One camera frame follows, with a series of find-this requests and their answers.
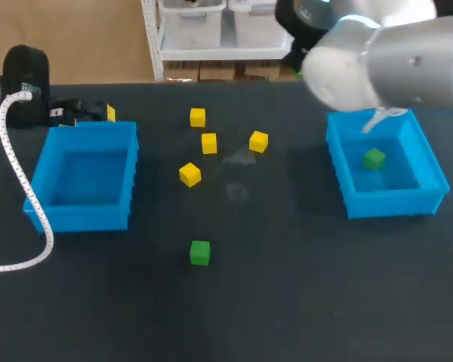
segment black table surface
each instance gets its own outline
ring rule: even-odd
[[[327,110],[302,84],[53,91],[137,122],[130,229],[56,235],[42,264],[0,274],[0,362],[453,362],[453,117],[418,112],[451,186],[436,216],[348,220]],[[202,155],[192,107],[218,155]],[[270,144],[252,158],[254,130]],[[46,133],[10,132],[29,177]],[[23,200],[0,145],[0,264],[44,246]],[[190,265],[191,240],[211,242],[210,266]]]

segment yellow cube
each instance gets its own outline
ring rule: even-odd
[[[206,111],[203,108],[191,108],[191,127],[204,127],[206,123]]]
[[[180,169],[180,180],[183,181],[188,187],[196,185],[201,181],[201,179],[201,171],[191,162]]]
[[[259,153],[263,153],[269,144],[269,135],[266,133],[253,132],[250,137],[250,149]]]
[[[217,134],[204,133],[202,134],[202,148],[205,155],[217,153]]]

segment blue box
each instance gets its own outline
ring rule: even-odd
[[[134,122],[51,128],[31,183],[52,230],[126,230],[138,149]],[[23,212],[44,231],[28,198]]]
[[[328,115],[327,144],[348,217],[435,214],[449,185],[413,111],[362,133],[374,112]],[[362,164],[373,148],[387,155],[378,171]]]

